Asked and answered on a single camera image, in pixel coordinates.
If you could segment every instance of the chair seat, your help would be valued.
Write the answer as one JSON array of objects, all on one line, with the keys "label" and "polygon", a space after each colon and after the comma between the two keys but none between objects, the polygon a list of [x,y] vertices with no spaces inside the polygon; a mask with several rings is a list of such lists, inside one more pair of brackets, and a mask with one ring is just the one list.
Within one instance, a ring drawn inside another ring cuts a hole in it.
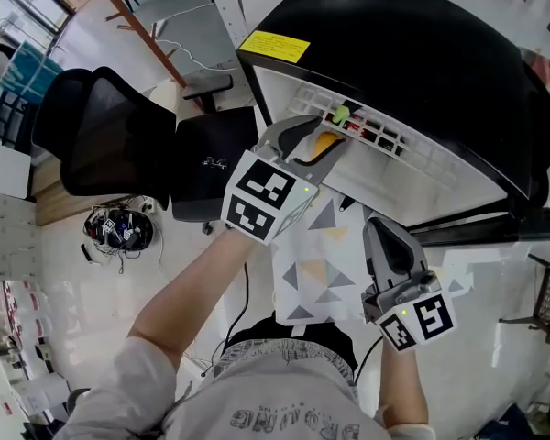
[{"label": "chair seat", "polygon": [[181,121],[167,165],[173,217],[186,222],[219,219],[226,184],[244,151],[258,141],[252,107]]}]

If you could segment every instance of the white cabinet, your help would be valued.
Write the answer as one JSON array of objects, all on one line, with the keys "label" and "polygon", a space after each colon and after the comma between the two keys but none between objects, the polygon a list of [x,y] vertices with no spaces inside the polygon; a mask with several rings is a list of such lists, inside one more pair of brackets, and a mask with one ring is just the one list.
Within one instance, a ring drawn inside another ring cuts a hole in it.
[{"label": "white cabinet", "polygon": [[40,278],[40,229],[35,205],[0,194],[0,281]]}]

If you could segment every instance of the dish rack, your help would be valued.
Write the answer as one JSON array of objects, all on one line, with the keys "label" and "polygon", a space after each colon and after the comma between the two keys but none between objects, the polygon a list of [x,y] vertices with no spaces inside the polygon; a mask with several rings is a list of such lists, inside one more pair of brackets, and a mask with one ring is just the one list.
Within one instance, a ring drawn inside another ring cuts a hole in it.
[{"label": "dish rack", "polygon": [[457,184],[457,160],[445,148],[431,143],[415,130],[362,105],[351,117],[336,125],[336,109],[346,98],[320,87],[303,84],[291,100],[291,116],[321,116],[323,124],[380,151],[415,171],[453,189]]}]

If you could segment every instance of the person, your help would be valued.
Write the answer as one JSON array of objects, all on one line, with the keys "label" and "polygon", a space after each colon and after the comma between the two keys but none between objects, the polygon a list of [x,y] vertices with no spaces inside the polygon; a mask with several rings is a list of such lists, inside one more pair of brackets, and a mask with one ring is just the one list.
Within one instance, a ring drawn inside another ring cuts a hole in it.
[{"label": "person", "polygon": [[256,244],[226,230],[161,290],[57,440],[435,439],[415,353],[383,344],[373,419],[358,406],[352,341],[330,323],[300,337],[272,316],[257,323],[226,342],[197,392],[174,402],[185,350]]}]

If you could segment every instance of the yellow label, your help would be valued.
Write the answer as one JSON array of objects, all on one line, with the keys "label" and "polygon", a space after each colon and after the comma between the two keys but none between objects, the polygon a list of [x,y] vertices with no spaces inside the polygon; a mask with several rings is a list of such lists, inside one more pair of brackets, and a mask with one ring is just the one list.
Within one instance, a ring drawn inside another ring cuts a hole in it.
[{"label": "yellow label", "polygon": [[265,31],[254,31],[240,48],[296,63],[309,45],[310,43],[304,40],[266,33]]}]

